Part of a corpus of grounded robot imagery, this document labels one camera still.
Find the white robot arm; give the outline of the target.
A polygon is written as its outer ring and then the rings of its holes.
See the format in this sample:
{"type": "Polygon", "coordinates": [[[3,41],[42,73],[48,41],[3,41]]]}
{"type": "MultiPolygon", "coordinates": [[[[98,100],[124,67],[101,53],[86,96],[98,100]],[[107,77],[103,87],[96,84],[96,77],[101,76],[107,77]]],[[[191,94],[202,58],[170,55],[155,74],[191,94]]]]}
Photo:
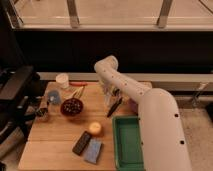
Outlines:
{"type": "Polygon", "coordinates": [[[192,171],[175,98],[117,71],[118,60],[108,56],[94,65],[105,85],[114,85],[138,104],[142,155],[146,171],[192,171]]]}

